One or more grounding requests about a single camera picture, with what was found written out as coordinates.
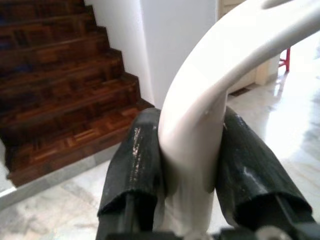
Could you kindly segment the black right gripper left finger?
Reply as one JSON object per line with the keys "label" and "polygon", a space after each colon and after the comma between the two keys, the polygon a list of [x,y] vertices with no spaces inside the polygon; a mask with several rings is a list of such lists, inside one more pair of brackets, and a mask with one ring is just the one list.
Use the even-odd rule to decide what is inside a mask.
{"label": "black right gripper left finger", "polygon": [[111,159],[97,212],[98,240],[164,240],[153,229],[163,191],[158,142],[160,110],[147,108],[133,121]]}

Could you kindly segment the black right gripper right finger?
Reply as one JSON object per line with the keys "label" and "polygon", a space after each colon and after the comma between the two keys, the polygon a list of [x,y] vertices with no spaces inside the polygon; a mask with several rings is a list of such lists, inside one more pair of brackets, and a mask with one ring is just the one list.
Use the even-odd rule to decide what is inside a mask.
{"label": "black right gripper right finger", "polygon": [[232,226],[258,229],[312,223],[312,207],[264,141],[227,108],[216,192]]}

